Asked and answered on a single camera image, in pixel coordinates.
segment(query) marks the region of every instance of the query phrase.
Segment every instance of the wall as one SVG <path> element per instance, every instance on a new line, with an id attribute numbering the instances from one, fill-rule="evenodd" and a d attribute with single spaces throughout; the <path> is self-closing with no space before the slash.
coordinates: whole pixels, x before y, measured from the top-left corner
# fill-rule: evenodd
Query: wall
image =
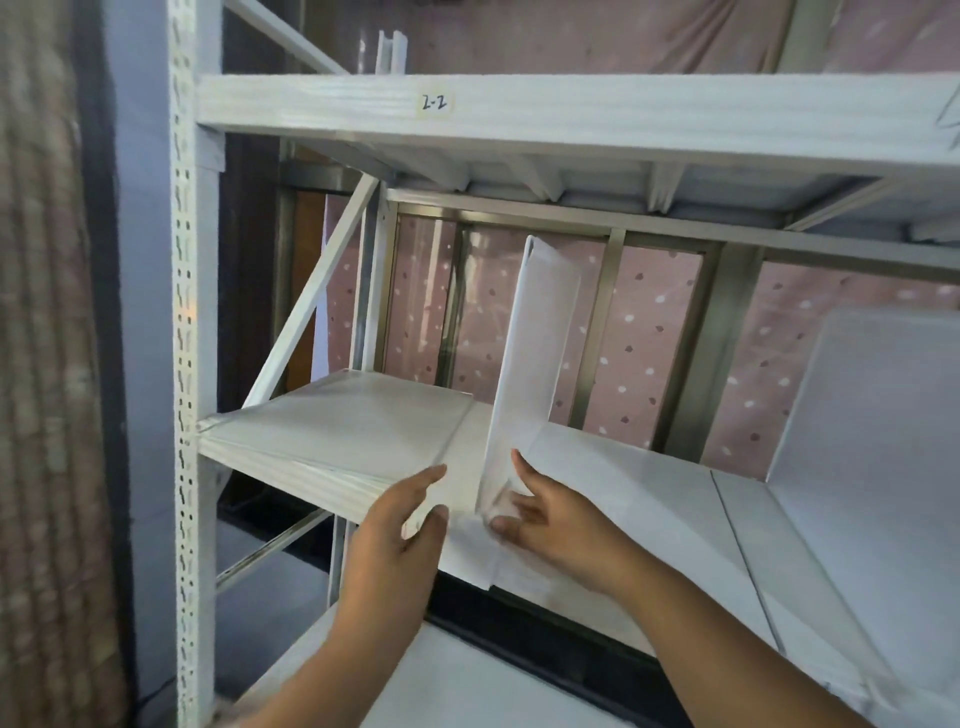
<path id="1" fill-rule="evenodd" d="M 149 725 L 176 700 L 166 4 L 105 0 L 130 458 L 137 694 Z M 226 566 L 258 546 L 220 524 Z M 322 609 L 325 574 L 286 554 L 218 604 L 218 689 L 242 691 Z"/>

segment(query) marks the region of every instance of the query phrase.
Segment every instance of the right hand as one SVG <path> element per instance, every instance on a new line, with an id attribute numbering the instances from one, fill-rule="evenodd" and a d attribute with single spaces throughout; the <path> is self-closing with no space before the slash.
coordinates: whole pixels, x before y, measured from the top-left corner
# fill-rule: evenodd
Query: right hand
<path id="1" fill-rule="evenodd" d="M 639 548 L 585 496 L 538 473 L 513 450 L 516 474 L 532 496 L 510 493 L 520 518 L 497 516 L 490 528 L 595 592 L 614 596 Z"/>

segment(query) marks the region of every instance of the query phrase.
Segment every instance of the metal shelving unit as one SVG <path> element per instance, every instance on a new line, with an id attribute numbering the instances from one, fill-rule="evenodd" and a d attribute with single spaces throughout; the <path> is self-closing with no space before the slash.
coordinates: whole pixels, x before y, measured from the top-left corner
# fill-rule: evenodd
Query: metal shelving unit
<path id="1" fill-rule="evenodd" d="M 318 75 L 221 75 L 224 7 Z M 199 424 L 217 414 L 225 132 L 284 136 L 364 173 L 244 407 L 270 399 L 357 226 L 363 232 L 350 361 L 363 372 L 382 370 L 401 213 L 608 242 L 574 426 L 586 412 L 625 241 L 642 236 L 651 247 L 703 253 L 683 364 L 655 438 L 655 449 L 693 462 L 763 260 L 960 279 L 960 249 L 934 244 L 960 240 L 958 74 L 404 76 L 406 38 L 396 33 L 381 34 L 375 76 L 351 77 L 255 0 L 168 0 L 168 12 L 182 726 L 204 726 L 212 716 L 216 594 L 325 517 L 308 516 L 218 576 L 214 534 L 224 467 L 202 455 Z M 769 208 L 767 217 L 780 223 L 756 224 L 723 195 L 678 210 L 685 184 L 753 195 L 754 206 Z M 783 209 L 784 199 L 814 187 L 826 192 Z M 891 217 L 887 205 L 900 212 Z M 836 230 L 849 220 L 889 223 L 901 237 L 830 234 L 831 223 Z M 335 518 L 331 603 L 352 529 Z"/>

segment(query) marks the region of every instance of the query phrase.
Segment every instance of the human hand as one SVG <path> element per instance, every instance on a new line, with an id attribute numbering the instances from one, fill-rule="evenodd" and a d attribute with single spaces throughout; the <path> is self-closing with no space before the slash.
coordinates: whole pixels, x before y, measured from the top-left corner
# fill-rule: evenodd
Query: human hand
<path id="1" fill-rule="evenodd" d="M 595 592 L 614 596 L 639 548 L 590 500 L 538 473 L 513 450 L 516 474 L 533 493 L 510 493 L 520 518 L 497 516 L 490 528 Z"/>
<path id="2" fill-rule="evenodd" d="M 446 474 L 437 465 L 400 480 L 380 496 L 350 539 L 340 606 L 332 630 L 362 635 L 381 657 L 403 655 L 417 636 L 433 588 L 449 511 L 434 506 L 420 531 L 400 529 Z"/>

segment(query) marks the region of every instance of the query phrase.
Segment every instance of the perforated upright post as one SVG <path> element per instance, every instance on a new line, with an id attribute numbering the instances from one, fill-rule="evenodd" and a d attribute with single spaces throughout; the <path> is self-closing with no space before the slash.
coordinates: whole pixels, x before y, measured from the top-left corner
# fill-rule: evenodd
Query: perforated upright post
<path id="1" fill-rule="evenodd" d="M 176 437 L 178 726 L 213 715 L 216 501 L 197 422 L 216 411 L 217 219 L 224 138 L 195 121 L 201 74 L 221 70 L 221 0 L 168 0 Z"/>

